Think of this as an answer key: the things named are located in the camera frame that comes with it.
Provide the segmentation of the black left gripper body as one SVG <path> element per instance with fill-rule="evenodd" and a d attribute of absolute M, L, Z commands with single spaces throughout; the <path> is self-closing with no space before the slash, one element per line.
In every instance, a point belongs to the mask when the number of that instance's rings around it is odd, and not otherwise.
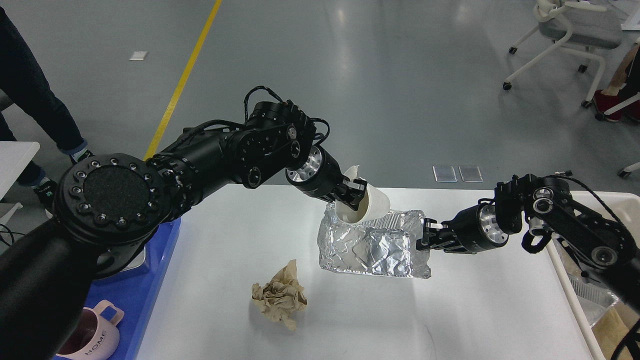
<path fill-rule="evenodd" d="M 310 148 L 301 167 L 286 169 L 286 180 L 310 198 L 334 202 L 343 198 L 348 189 L 338 162 L 322 146 Z"/>

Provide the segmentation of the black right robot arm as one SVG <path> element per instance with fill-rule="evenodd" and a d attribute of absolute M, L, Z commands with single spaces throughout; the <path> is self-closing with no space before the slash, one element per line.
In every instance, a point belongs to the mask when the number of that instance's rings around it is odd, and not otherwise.
<path fill-rule="evenodd" d="M 601 283 L 638 313 L 639 246 L 599 196 L 595 200 L 610 218 L 573 198 L 569 182 L 574 180 L 569 170 L 544 177 L 514 175 L 510 181 L 498 182 L 491 198 L 478 199 L 453 219 L 424 219 L 415 248 L 475 255 L 502 248 L 509 236 L 520 233 L 522 224 L 527 223 L 521 242 L 525 251 L 537 254 L 557 239 L 583 278 Z"/>

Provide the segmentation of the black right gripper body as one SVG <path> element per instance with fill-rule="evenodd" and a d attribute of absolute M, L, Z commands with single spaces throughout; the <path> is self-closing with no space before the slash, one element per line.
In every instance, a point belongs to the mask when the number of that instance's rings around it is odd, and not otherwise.
<path fill-rule="evenodd" d="M 448 253 L 475 255 L 502 248 L 509 240 L 509 234 L 498 225 L 492 203 L 479 203 L 461 210 L 447 222 L 447 228 L 454 236 Z"/>

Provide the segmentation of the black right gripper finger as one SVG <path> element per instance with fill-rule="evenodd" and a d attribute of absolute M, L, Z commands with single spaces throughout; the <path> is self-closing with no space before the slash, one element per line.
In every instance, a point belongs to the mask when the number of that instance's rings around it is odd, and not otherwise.
<path fill-rule="evenodd" d="M 454 228 L 451 227 L 451 221 L 446 220 L 442 223 L 436 219 L 423 219 L 423 240 L 456 240 L 457 235 Z"/>
<path fill-rule="evenodd" d="M 414 246 L 417 251 L 441 250 L 444 253 L 475 255 L 476 252 L 466 248 L 455 235 L 453 237 L 437 237 L 423 235 Z"/>

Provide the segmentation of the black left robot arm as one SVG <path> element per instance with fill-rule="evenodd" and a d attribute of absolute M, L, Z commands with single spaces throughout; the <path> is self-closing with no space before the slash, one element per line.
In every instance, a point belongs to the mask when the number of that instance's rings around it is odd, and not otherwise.
<path fill-rule="evenodd" d="M 146 160 L 96 155 L 62 176 L 53 215 L 1 255 L 3 360 L 50 360 L 77 326 L 94 280 L 124 269 L 160 224 L 178 219 L 222 187 L 256 189 L 282 170 L 310 198 L 358 210 L 368 183 L 350 179 L 322 148 L 324 120 L 260 85 L 274 101 L 244 110 L 243 123 L 185 128 Z"/>

